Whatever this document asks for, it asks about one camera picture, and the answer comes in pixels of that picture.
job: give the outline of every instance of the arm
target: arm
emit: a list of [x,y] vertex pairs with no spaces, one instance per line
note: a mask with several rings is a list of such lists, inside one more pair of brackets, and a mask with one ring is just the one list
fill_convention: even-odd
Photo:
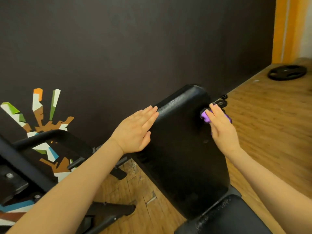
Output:
[[82,165],[53,187],[7,234],[72,234],[106,176],[125,153],[141,151],[150,142],[158,117],[149,106],[123,120],[111,138]]
[[288,234],[312,233],[312,200],[253,160],[239,145],[236,129],[217,105],[206,111],[213,139],[243,174],[272,216]]

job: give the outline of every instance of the left hand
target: left hand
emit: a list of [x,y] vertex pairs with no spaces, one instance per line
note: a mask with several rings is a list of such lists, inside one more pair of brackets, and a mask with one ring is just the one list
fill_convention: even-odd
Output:
[[157,110],[156,106],[149,106],[127,117],[117,126],[110,139],[117,142],[124,153],[141,151],[151,141],[149,129],[159,115]]

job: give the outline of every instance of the small black weight plate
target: small black weight plate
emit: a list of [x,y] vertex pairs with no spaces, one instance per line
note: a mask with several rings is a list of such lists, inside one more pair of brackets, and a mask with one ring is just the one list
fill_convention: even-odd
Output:
[[283,65],[273,68],[268,72],[268,77],[273,80],[291,80],[304,76],[307,68],[299,65]]
[[226,99],[227,99],[227,94],[222,95],[221,98],[222,98],[223,100],[226,100]]
[[215,102],[215,104],[218,104],[218,106],[220,108],[225,108],[227,106],[227,101],[225,101],[225,100],[218,100],[218,101]]

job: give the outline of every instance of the black vinyl upholstery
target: black vinyl upholstery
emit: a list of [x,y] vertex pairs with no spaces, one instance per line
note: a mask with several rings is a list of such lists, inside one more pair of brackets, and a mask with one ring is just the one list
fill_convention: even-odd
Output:
[[196,224],[194,234],[271,234],[271,231],[236,195],[225,197]]
[[224,155],[200,119],[211,99],[206,90],[186,85],[158,103],[151,142],[133,159],[186,219],[217,202],[230,185]]

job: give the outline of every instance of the purple cloth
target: purple cloth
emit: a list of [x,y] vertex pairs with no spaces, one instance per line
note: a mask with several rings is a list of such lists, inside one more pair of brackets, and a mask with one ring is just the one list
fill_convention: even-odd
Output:
[[[227,114],[225,114],[225,115],[227,116],[227,118],[228,118],[228,119],[230,120],[230,122],[232,123],[232,119],[231,119]],[[210,122],[211,122],[211,120],[209,119],[209,117],[207,116],[207,114],[205,113],[205,111],[202,112],[201,117],[204,118],[204,122],[206,122],[206,123],[210,123]]]

